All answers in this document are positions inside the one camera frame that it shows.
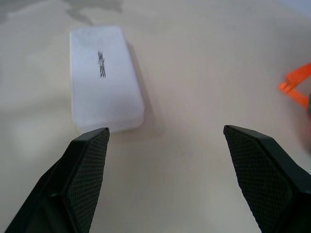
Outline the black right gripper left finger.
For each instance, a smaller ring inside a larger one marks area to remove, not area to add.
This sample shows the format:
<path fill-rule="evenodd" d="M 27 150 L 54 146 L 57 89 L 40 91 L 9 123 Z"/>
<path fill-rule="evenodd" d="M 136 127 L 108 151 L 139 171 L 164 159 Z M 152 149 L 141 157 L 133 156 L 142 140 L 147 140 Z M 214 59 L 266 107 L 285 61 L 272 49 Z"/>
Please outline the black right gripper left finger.
<path fill-rule="evenodd" d="M 7 233 L 87 233 L 103 182 L 110 132 L 100 128 L 70 142 L 38 180 Z"/>

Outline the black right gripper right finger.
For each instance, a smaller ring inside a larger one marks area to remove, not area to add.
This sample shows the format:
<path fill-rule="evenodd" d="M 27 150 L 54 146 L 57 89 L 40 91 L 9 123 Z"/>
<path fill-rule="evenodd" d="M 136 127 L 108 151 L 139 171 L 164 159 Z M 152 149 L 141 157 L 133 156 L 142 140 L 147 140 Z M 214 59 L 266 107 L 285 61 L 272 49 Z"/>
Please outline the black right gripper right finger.
<path fill-rule="evenodd" d="M 271 137 L 226 125 L 242 194 L 263 233 L 311 231 L 311 176 Z"/>

